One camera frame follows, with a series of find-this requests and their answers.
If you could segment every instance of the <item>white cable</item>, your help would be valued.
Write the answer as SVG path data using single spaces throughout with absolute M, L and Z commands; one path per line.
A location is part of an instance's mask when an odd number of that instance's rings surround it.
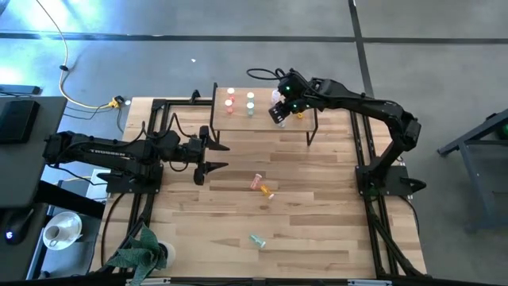
M 46 15 L 48 15 L 49 19 L 53 22 L 53 25 L 55 25 L 56 29 L 58 30 L 58 34 L 62 38 L 63 45 L 65 46 L 65 60 L 63 61 L 63 66 L 65 68 L 67 68 L 67 61 L 69 59 L 69 47 L 67 46 L 67 42 L 65 41 L 64 35 L 62 34 L 62 31 L 60 30 L 60 27 L 56 24 L 55 20 L 53 20 L 53 17 L 51 17 L 49 12 L 44 8 L 44 6 L 42 6 L 42 4 L 39 2 L 39 0 L 36 0 L 36 1 L 39 4 L 39 6 L 42 8 L 42 10 L 46 13 Z M 104 105 L 104 106 L 89 106 L 87 104 L 83 104 L 83 103 L 77 102 L 74 99 L 72 99 L 70 96 L 68 96 L 65 93 L 65 91 L 64 91 L 64 70 L 63 69 L 61 69 L 61 70 L 62 71 L 60 73 L 59 88 L 60 88 L 60 93 L 62 94 L 62 96 L 64 98 L 66 98 L 68 101 L 70 101 L 70 102 L 72 102 L 72 103 L 74 103 L 76 105 L 79 105 L 79 106 L 85 107 L 85 108 L 90 108 L 90 109 L 103 109 L 103 108 L 109 108 L 110 107 L 109 104 Z

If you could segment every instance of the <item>concrete floor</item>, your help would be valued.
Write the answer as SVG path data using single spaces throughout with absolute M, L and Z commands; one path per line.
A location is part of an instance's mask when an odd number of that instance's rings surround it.
M 42 1 L 65 32 L 352 37 L 347 0 L 65 0 Z M 356 0 L 364 37 L 508 37 L 503 0 Z M 0 32 L 54 31 L 34 1 L 11 0 Z M 247 68 L 297 68 L 364 89 L 354 43 L 69 41 L 74 66 L 65 89 L 88 104 L 115 95 L 181 96 L 220 86 L 273 87 Z M 366 44 L 376 98 L 392 99 L 422 124 L 418 147 L 404 155 L 412 177 L 428 187 L 415 195 L 421 243 L 435 277 L 508 284 L 508 231 L 467 234 L 478 206 L 459 154 L 435 150 L 506 109 L 508 46 L 487 44 Z M 0 40 L 0 81 L 36 84 L 59 95 L 64 47 L 52 40 Z M 60 129 L 120 138 L 116 114 L 90 122 L 64 118 Z M 70 164 L 86 176 L 91 166 Z M 47 170 L 44 179 L 67 174 Z

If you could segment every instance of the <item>wooden tabletop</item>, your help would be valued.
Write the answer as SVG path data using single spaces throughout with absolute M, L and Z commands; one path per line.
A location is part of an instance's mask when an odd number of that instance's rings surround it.
M 124 140 L 134 139 L 141 121 L 148 122 L 152 100 L 133 99 Z M 210 120 L 209 107 L 171 109 L 186 133 L 198 132 Z M 353 172 L 357 163 L 349 112 L 327 110 L 318 118 L 319 130 L 310 147 L 302 132 L 223 133 L 221 143 L 231 150 L 210 151 L 206 159 L 229 166 L 210 173 L 203 186 L 193 183 L 194 165 L 179 173 L 165 168 L 150 228 L 158 239 L 175 247 L 176 260 L 169 269 L 152 275 L 374 277 L 364 203 Z M 381 153 L 391 142 L 388 130 L 376 120 L 371 120 L 371 127 Z M 275 193 L 272 201 L 261 191 L 250 190 L 256 173 Z M 115 197 L 108 200 L 104 218 Z M 132 201 L 132 195 L 125 195 L 112 214 L 106 257 L 125 236 Z M 414 266 L 425 272 L 412 210 L 398 197 L 386 197 L 386 201 L 394 240 Z M 265 240 L 265 247 L 252 243 L 250 234 Z M 91 270 L 100 266 L 101 240 L 102 227 Z M 380 249 L 388 271 L 383 243 Z
M 277 126 L 270 117 L 271 92 L 273 88 L 234 88 L 235 102 L 233 113 L 226 112 L 225 101 L 229 98 L 227 88 L 219 87 L 215 94 L 214 129 L 217 131 L 313 131 L 315 127 L 314 110 L 303 112 L 303 118 L 290 116 L 283 128 Z M 247 116 L 247 93 L 254 93 L 254 115 Z

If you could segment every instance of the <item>green plant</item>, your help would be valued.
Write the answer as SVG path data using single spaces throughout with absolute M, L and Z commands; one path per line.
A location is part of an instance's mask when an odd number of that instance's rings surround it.
M 107 265 L 120 268 L 135 268 L 132 286 L 143 282 L 153 269 L 166 268 L 167 256 L 159 245 L 156 235 L 143 224 L 140 240 L 129 237 L 131 248 L 119 249 L 118 255 L 107 261 Z

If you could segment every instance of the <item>white pot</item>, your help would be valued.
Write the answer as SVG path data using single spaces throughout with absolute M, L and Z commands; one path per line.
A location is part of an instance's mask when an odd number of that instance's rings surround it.
M 175 247 L 173 247 L 173 245 L 171 243 L 167 243 L 167 242 L 162 242 L 162 241 L 158 241 L 161 245 L 164 245 L 167 249 L 167 264 L 166 264 L 166 268 L 170 268 L 172 265 L 173 265 L 173 262 L 175 262 L 175 259 L 176 259 L 176 252 L 175 252 Z

